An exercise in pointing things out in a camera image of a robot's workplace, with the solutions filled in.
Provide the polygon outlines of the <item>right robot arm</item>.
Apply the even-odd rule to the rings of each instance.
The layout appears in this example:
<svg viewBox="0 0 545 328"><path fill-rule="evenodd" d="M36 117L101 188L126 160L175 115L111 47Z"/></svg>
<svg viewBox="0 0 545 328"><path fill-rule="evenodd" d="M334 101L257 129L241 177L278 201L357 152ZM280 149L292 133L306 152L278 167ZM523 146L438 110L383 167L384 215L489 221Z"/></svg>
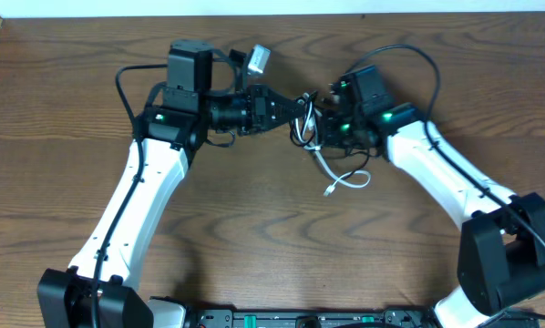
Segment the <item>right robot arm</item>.
<svg viewBox="0 0 545 328"><path fill-rule="evenodd" d="M516 304L545 292L545 199L520 196L465 159L426 112L397 104L374 66L331 84L321 118L327 147L373 151L413 178L460 231L458 287L433 312L441 327L538 321Z"/></svg>

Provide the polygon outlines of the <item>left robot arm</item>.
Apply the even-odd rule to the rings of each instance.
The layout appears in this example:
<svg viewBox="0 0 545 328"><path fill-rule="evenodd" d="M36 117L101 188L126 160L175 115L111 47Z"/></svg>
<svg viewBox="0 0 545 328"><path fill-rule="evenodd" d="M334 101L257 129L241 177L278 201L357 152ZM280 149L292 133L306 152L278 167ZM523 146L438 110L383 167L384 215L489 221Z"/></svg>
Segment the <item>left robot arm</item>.
<svg viewBox="0 0 545 328"><path fill-rule="evenodd" d="M144 301L138 288L167 202L210 131L260 134L301 116L303 106L263 84L270 51L223 53L172 42L166 78L130 113L133 140L119 183L87 242L63 271L48 269L37 297L48 327L191 327L187 308L167 297Z"/></svg>

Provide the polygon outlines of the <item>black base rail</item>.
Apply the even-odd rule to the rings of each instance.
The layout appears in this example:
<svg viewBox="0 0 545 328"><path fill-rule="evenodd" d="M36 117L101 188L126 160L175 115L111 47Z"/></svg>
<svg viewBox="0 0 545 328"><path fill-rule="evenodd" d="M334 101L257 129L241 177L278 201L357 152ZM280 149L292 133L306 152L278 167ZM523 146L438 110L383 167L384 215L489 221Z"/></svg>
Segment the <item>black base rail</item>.
<svg viewBox="0 0 545 328"><path fill-rule="evenodd" d="M204 308L189 310L183 328L437 328L434 311L423 307L389 307L369 311L273 311Z"/></svg>

